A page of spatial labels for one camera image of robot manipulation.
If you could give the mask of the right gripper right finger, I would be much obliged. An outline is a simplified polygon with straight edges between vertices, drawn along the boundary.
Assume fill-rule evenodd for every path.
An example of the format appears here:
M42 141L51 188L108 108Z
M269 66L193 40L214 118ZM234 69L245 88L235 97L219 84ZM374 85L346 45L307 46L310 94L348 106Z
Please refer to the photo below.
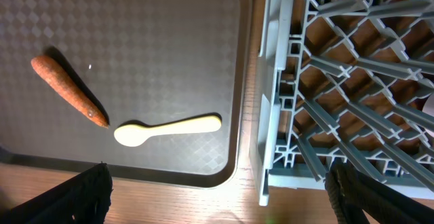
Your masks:
M433 209L387 187L341 160L325 176L325 190L340 224L432 223Z

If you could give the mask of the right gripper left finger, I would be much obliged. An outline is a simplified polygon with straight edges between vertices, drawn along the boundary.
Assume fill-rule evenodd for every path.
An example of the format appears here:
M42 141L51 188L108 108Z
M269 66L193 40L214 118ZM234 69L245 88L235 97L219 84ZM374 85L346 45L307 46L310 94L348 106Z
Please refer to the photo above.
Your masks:
M2 223L103 223L113 180L105 163L1 214Z

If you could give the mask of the cream plastic spoon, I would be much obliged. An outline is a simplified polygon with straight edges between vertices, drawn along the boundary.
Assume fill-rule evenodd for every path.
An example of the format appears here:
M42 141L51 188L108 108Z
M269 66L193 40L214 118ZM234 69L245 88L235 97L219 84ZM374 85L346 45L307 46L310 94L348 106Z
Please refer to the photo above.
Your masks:
M114 131L114 137L121 145L137 147L154 136L215 132L221 126L222 122L218 116L207 115L152 127L126 124Z

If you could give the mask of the orange carrot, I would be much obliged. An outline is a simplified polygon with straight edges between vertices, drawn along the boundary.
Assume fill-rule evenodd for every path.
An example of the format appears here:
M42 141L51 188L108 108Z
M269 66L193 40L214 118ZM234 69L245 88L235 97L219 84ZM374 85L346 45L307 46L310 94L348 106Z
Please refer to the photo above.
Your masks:
M59 96L96 125L108 128L109 123L100 109L75 84L68 73L49 56L37 56L31 60L33 70Z

